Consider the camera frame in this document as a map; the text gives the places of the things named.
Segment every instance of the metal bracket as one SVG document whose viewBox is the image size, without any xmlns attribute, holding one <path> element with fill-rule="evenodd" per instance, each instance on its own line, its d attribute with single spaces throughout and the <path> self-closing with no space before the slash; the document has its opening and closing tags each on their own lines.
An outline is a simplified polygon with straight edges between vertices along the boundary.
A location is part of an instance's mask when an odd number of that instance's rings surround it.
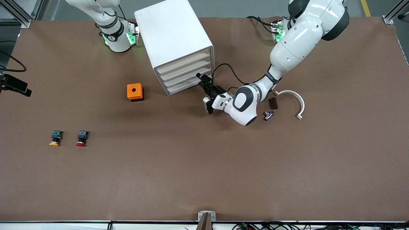
<svg viewBox="0 0 409 230">
<path fill-rule="evenodd" d="M 200 219 L 202 218 L 202 216 L 204 215 L 204 214 L 206 214 L 206 213 L 208 213 L 209 215 L 210 215 L 210 220 L 211 220 L 211 222 L 214 222 L 214 221 L 216 221 L 216 212 L 213 212 L 213 211 L 200 211 L 200 212 L 198 212 L 198 221 L 200 221 Z"/>
<path fill-rule="evenodd" d="M 21 23 L 21 28 L 28 28 L 30 26 L 30 20 L 32 20 L 33 17 L 17 4 L 15 0 L 0 0 L 0 5 Z"/>
<path fill-rule="evenodd" d="M 387 20 L 385 17 L 386 17 L 385 15 L 382 15 L 382 20 L 384 21 L 384 23 L 386 25 L 393 25 L 393 19 Z"/>
<path fill-rule="evenodd" d="M 400 2 L 394 7 L 392 8 L 392 10 L 387 13 L 386 15 L 382 16 L 382 19 L 384 21 L 385 24 L 387 25 L 393 25 L 393 18 L 399 14 L 399 12 L 405 8 L 405 6 L 407 6 L 409 4 L 409 0 L 400 0 Z"/>
<path fill-rule="evenodd" d="M 213 217 L 214 220 L 216 220 L 216 213 L 212 211 L 201 211 L 198 213 L 199 218 L 199 223 L 198 226 L 196 227 L 196 230 L 213 230 Z"/>
<path fill-rule="evenodd" d="M 28 20 L 28 24 L 21 24 L 21 29 L 28 29 L 30 27 L 31 20 Z"/>
</svg>

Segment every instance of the orange box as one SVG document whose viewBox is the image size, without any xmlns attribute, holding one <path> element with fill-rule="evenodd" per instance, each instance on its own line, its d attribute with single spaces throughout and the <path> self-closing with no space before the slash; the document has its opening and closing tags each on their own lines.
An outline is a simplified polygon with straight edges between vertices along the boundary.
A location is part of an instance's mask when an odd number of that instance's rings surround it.
<svg viewBox="0 0 409 230">
<path fill-rule="evenodd" d="M 132 102 L 143 101 L 144 98 L 144 88 L 141 83 L 129 84 L 127 87 L 128 99 Z"/>
</svg>

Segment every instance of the white semicircular bracket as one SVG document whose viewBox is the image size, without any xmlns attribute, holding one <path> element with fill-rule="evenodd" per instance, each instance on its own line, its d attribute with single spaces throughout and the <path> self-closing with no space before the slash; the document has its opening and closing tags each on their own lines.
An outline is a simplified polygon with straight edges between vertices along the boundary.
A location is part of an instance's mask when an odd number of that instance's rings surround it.
<svg viewBox="0 0 409 230">
<path fill-rule="evenodd" d="M 281 91 L 281 92 L 277 92 L 277 91 L 276 91 L 274 94 L 275 94 L 276 96 L 278 96 L 278 95 L 284 94 L 284 93 L 288 93 L 288 94 L 294 95 L 294 97 L 296 97 L 296 98 L 300 101 L 301 111 L 298 113 L 297 118 L 298 118 L 299 120 L 303 119 L 303 117 L 301 116 L 301 114 L 304 112 L 304 109 L 305 109 L 305 107 L 306 107 L 306 104 L 304 103 L 304 99 L 300 96 L 300 94 L 298 94 L 298 93 L 296 93 L 296 92 L 294 92 L 294 91 L 291 91 L 291 90 L 284 90 L 284 91 Z"/>
</svg>

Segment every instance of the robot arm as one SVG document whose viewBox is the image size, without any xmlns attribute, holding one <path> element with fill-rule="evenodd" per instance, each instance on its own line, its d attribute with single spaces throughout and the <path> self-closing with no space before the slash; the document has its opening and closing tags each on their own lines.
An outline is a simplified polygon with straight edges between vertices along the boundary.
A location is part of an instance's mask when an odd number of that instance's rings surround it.
<svg viewBox="0 0 409 230">
<path fill-rule="evenodd" d="M 208 94 L 211 99 L 203 99 L 207 108 L 211 104 L 213 109 L 225 111 L 241 125 L 249 125 L 257 117 L 257 104 L 267 98 L 282 76 L 297 66 L 320 39 L 338 37 L 349 22 L 342 0 L 291 0 L 289 12 L 292 19 L 286 23 L 288 31 L 271 51 L 271 65 L 264 77 L 240 87 L 234 96 L 229 92 Z"/>
<path fill-rule="evenodd" d="M 105 43 L 114 52 L 124 52 L 137 43 L 139 28 L 119 20 L 112 7 L 120 0 L 66 0 L 68 4 L 90 16 L 102 31 Z"/>
</svg>

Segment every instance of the table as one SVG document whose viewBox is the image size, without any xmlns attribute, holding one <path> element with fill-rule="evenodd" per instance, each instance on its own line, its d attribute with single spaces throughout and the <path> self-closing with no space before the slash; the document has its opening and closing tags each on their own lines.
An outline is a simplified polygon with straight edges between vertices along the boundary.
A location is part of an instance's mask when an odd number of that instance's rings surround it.
<svg viewBox="0 0 409 230">
<path fill-rule="evenodd" d="M 201 18 L 216 65 L 243 81 L 267 70 L 271 35 L 245 18 Z M 383 220 L 409 217 L 409 69 L 394 27 L 351 18 L 276 90 L 250 126 L 207 115 L 200 87 L 166 96 L 143 46 L 114 53 L 91 21 L 32 21 L 13 56 L 30 98 L 0 97 L 0 219 Z M 9 67 L 18 68 L 15 63 Z M 126 85 L 146 99 L 131 103 Z M 230 69 L 216 84 L 240 86 Z M 50 147 L 53 130 L 65 132 Z M 90 132 L 77 147 L 79 130 Z"/>
</svg>

